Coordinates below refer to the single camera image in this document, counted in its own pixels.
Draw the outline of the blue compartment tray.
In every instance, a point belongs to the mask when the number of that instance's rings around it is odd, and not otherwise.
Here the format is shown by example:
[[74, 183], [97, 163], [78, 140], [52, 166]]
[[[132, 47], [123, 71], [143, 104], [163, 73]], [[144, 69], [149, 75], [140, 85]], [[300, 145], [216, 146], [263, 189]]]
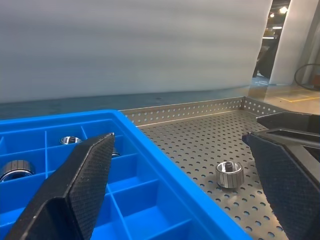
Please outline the blue compartment tray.
[[203, 192], [138, 128], [116, 110], [0, 120], [0, 168], [26, 160], [35, 174], [0, 182], [0, 240], [11, 230], [43, 182], [83, 141], [114, 133], [120, 156], [89, 240], [250, 240], [223, 230]]

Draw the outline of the small metal bearing part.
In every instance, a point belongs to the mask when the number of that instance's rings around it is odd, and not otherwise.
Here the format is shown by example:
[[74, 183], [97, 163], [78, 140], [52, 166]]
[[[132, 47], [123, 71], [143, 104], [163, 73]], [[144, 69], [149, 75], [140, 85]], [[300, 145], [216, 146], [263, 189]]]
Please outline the small metal bearing part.
[[224, 161], [215, 168], [216, 182], [225, 189], [236, 189], [244, 183], [244, 168], [238, 162]]

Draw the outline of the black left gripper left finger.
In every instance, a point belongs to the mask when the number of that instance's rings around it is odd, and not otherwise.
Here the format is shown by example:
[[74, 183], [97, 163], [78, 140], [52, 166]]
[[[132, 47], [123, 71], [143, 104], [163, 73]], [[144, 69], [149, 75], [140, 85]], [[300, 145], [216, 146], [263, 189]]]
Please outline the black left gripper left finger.
[[104, 201], [113, 132], [75, 146], [39, 187], [4, 240], [90, 240]]

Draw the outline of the blue table cover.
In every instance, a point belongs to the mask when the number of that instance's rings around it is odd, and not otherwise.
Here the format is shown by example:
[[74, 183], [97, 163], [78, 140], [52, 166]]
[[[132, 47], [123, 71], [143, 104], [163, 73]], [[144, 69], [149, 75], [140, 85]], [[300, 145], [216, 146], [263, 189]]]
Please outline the blue table cover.
[[0, 103], [0, 120], [95, 110], [128, 110], [247, 96], [249, 87], [218, 90], [139, 93]]

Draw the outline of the perforated metal tray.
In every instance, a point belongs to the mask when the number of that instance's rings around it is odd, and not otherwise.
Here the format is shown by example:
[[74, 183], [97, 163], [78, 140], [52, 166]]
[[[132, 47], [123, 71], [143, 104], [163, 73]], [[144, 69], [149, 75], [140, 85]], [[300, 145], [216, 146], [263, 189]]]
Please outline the perforated metal tray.
[[[257, 117], [280, 107], [249, 97], [126, 109], [131, 120], [202, 191], [223, 230], [238, 227], [250, 240], [288, 240], [267, 201], [250, 148], [242, 136], [263, 130]], [[216, 166], [243, 167], [235, 189], [217, 184]]]

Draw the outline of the white backdrop board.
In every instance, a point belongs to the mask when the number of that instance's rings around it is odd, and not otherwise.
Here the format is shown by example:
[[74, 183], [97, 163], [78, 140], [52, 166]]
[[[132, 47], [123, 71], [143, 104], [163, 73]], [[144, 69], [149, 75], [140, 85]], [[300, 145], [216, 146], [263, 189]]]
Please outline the white backdrop board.
[[0, 103], [250, 84], [273, 0], [0, 0]]

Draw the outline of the white upright panel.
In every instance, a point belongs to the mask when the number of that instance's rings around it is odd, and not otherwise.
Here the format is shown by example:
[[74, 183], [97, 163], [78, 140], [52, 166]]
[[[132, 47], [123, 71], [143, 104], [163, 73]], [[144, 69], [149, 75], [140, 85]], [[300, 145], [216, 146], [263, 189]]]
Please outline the white upright panel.
[[290, 0], [274, 59], [270, 85], [290, 85], [303, 47], [303, 0]]

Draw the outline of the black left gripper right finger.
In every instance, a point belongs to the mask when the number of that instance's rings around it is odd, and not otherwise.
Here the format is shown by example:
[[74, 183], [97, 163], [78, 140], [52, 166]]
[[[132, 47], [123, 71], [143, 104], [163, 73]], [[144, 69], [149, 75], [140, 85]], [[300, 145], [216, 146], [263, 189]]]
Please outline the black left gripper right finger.
[[277, 220], [289, 240], [320, 240], [320, 160], [267, 131], [243, 135]]

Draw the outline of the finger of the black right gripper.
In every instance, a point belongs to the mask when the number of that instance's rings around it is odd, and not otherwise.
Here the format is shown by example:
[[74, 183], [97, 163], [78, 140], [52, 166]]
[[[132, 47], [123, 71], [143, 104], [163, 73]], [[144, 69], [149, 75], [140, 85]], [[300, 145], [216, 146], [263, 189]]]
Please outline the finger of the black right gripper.
[[268, 135], [302, 145], [316, 160], [320, 160], [320, 134], [292, 129], [272, 129]]
[[283, 111], [256, 118], [256, 121], [268, 129], [285, 128], [320, 134], [320, 115]]

